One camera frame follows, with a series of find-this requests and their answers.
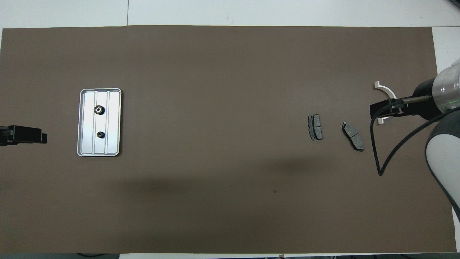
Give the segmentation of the silver metal tray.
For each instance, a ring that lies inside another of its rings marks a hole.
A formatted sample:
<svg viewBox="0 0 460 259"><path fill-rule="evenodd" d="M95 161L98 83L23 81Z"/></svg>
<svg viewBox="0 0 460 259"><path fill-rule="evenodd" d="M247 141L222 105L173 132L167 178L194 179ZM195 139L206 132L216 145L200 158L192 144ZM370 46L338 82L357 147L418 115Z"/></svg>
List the silver metal tray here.
<svg viewBox="0 0 460 259"><path fill-rule="evenodd" d="M105 108L103 115L94 108ZM79 157L116 157L120 154L122 91L119 88L87 88L79 94L79 116L76 154ZM97 132L106 134L104 139Z"/></svg>

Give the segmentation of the curved dark brake pad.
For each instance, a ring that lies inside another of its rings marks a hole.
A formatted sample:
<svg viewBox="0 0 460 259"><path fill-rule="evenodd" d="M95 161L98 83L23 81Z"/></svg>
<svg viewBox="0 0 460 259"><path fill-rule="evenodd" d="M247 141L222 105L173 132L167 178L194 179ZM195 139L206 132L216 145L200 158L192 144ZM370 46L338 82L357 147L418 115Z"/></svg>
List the curved dark brake pad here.
<svg viewBox="0 0 460 259"><path fill-rule="evenodd" d="M343 122L342 131L355 151L364 151L364 142L358 130L348 122Z"/></svg>

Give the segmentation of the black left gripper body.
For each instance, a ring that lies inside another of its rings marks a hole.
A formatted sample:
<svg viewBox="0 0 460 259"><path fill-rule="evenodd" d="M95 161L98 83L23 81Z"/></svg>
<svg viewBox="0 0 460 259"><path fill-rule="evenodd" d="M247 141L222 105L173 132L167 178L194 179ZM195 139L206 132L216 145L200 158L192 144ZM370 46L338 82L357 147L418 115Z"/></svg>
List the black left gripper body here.
<svg viewBox="0 0 460 259"><path fill-rule="evenodd" d="M9 141L9 127L0 126L0 146L15 145L14 142Z"/></svg>

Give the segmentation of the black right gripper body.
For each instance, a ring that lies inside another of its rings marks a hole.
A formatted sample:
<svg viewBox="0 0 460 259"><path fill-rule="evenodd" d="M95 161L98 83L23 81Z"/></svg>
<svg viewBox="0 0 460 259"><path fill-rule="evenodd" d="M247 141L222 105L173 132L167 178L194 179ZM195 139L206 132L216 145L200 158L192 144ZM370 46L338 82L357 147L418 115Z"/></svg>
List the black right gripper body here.
<svg viewBox="0 0 460 259"><path fill-rule="evenodd" d="M402 98L403 100L421 96L429 96L430 98L425 101L409 103L404 105L401 108L401 113L399 113L399 117L403 116L415 116L419 115L421 118L425 120L431 120L432 118L439 116L442 112L438 109L435 101L433 99L432 89L434 84L435 78L427 80L421 84L419 84L416 89L414 90L411 96Z"/></svg>

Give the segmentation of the white curved plastic bracket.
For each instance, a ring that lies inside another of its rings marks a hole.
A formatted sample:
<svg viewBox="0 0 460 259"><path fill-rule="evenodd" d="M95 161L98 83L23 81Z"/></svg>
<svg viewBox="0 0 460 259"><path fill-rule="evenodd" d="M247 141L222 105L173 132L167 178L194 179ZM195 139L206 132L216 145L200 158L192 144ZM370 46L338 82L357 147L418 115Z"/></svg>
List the white curved plastic bracket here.
<svg viewBox="0 0 460 259"><path fill-rule="evenodd" d="M381 85L380 81L376 81L373 85L375 90L381 90L384 93L386 93L386 95L388 95L390 99L396 99L395 93L390 88ZM378 118L378 125L384 124L385 120L387 120L388 118L390 118L390 116Z"/></svg>

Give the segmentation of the brown table mat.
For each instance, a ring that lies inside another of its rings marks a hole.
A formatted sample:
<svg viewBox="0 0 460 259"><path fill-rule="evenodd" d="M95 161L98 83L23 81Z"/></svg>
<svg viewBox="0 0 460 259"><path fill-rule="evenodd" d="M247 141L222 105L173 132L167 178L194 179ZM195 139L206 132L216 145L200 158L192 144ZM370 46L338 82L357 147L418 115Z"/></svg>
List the brown table mat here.
<svg viewBox="0 0 460 259"><path fill-rule="evenodd" d="M431 128L383 176L369 137L375 81L436 75L431 28L4 29L0 125L48 143L0 147L0 254L453 252ZM120 154L79 157L79 94L113 87Z"/></svg>

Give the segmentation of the rectangular dark brake pad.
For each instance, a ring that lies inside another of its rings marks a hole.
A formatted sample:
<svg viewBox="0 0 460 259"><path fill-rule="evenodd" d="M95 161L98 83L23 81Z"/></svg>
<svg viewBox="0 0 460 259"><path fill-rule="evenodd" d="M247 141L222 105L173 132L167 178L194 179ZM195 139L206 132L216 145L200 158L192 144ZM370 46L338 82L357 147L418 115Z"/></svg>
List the rectangular dark brake pad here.
<svg viewBox="0 0 460 259"><path fill-rule="evenodd" d="M309 136L313 141L323 139L319 114L312 114L308 116L308 131Z"/></svg>

